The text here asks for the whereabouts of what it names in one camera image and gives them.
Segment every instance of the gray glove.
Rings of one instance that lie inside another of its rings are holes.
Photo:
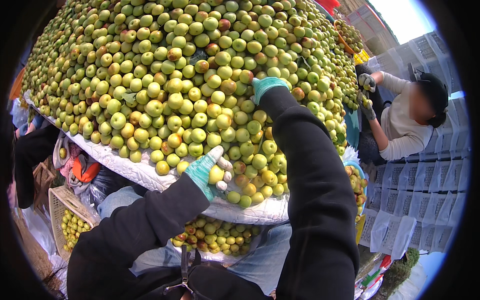
[[[360,86],[363,86],[363,88],[366,89],[367,91],[375,93],[375,89],[376,89],[375,79],[370,75],[368,75],[367,73],[360,74],[359,84]]]
[[[367,120],[371,121],[371,120],[375,120],[377,118],[377,115],[375,114],[375,111],[373,110],[370,101],[365,102],[365,105],[363,104],[364,102],[363,102],[362,97],[363,96],[368,97],[367,95],[368,95],[368,92],[365,91],[365,90],[363,91],[363,93],[358,93],[357,94],[357,102],[359,104],[360,110],[365,115]]]

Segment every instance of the black hat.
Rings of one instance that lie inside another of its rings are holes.
[[[430,101],[435,114],[445,112],[448,106],[448,88],[446,84],[434,73],[424,73],[418,69],[413,69],[412,64],[408,64],[410,79],[420,85],[422,92]]]

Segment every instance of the work glove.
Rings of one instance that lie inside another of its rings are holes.
[[[213,194],[208,187],[208,174],[215,164],[224,169],[226,172],[223,176],[223,180],[216,183],[217,189],[224,191],[227,189],[227,183],[232,179],[230,170],[233,169],[232,164],[222,157],[223,147],[216,146],[210,152],[200,159],[192,162],[186,169],[185,173],[188,174],[190,179],[195,182],[198,188],[204,193],[208,201],[213,200]]]
[[[255,95],[251,96],[250,100],[256,105],[259,105],[262,96],[272,87],[284,86],[288,89],[288,85],[283,80],[276,77],[265,77],[264,79],[254,78],[252,85],[255,89]]]
[[[359,79],[360,86],[363,86],[363,88],[366,89],[367,91],[375,93],[377,84],[373,77],[371,77],[366,73],[363,73],[363,74],[360,74],[358,79]]]
[[[359,104],[359,108],[362,111],[362,113],[365,115],[367,120],[375,120],[377,118],[377,115],[375,114],[375,111],[372,108],[372,103],[371,101],[366,101],[365,104],[363,102],[363,96],[365,96],[367,99],[369,97],[369,94],[367,91],[363,90],[363,92],[359,92],[357,94],[357,102]]]

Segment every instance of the white long-sleeve shirt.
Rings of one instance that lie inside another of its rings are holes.
[[[382,112],[381,127],[388,146],[380,151],[386,160],[396,160],[425,150],[433,133],[430,125],[420,125],[409,118],[410,81],[381,71],[382,86],[398,94],[392,105]]]

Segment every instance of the black sleeve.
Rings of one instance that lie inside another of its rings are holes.
[[[209,205],[184,173],[163,193],[147,192],[144,198],[114,210],[111,217],[80,235],[68,265],[69,299],[136,298],[140,279],[129,271],[133,261],[183,233],[184,224]]]
[[[330,135],[284,87],[270,89],[260,106],[275,121],[290,189],[292,237],[277,299],[351,300],[359,267],[357,206]]]

